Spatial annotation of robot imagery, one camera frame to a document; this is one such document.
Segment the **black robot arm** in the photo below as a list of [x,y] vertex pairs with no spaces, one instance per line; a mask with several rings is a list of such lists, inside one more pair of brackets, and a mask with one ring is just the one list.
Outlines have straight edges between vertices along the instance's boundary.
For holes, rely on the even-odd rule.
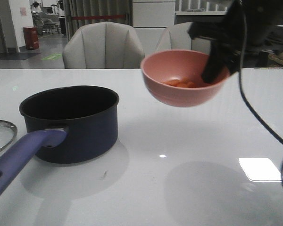
[[283,41],[273,35],[282,20],[283,0],[235,0],[219,23],[192,23],[188,30],[190,38],[210,41],[202,80],[214,82],[224,67],[235,73],[246,55],[283,52]]

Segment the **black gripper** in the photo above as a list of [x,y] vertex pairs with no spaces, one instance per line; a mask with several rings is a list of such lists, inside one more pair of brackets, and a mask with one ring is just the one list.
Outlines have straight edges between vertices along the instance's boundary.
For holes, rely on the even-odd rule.
[[205,83],[213,83],[225,67],[230,75],[238,72],[242,46],[245,45],[247,51],[252,50],[247,14],[226,14],[219,23],[194,22],[188,34],[193,40],[211,42],[209,58],[201,75]]

